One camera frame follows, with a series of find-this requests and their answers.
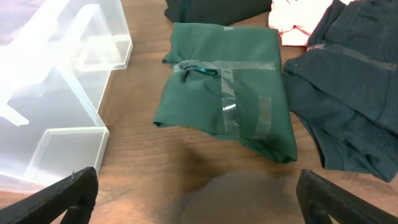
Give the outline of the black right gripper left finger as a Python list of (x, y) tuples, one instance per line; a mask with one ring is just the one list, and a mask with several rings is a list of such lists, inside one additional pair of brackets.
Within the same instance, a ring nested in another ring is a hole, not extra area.
[(94, 167), (86, 167), (47, 188), (1, 209), (1, 223), (51, 223), (63, 215), (62, 223), (87, 224), (95, 207), (98, 178)]

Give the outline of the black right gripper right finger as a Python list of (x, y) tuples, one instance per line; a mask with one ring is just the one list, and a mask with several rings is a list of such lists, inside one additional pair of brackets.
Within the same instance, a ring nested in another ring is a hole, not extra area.
[(296, 195), (306, 224), (397, 224), (397, 217), (381, 210), (311, 170), (300, 173)]

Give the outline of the black garment with tape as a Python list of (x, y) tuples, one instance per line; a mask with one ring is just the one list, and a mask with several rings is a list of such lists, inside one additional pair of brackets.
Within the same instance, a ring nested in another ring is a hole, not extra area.
[(334, 1), (283, 78), (323, 168), (396, 176), (396, 0)]

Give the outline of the green garment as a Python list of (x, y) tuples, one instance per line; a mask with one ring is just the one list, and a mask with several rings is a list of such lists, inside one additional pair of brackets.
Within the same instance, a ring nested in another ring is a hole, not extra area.
[(172, 67), (154, 125), (237, 141), (278, 163), (297, 160), (275, 29), (174, 23)]

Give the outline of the pink printed shirt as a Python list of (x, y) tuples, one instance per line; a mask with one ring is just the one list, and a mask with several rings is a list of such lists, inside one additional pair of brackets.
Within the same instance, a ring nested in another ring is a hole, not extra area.
[(268, 25), (283, 46), (304, 47), (326, 34), (344, 8), (355, 0), (273, 0)]

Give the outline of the black hooded sweatshirt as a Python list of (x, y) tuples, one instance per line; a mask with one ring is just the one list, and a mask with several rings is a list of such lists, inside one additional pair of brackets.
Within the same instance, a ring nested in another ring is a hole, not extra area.
[(271, 0), (166, 0), (171, 22), (228, 26), (271, 10)]

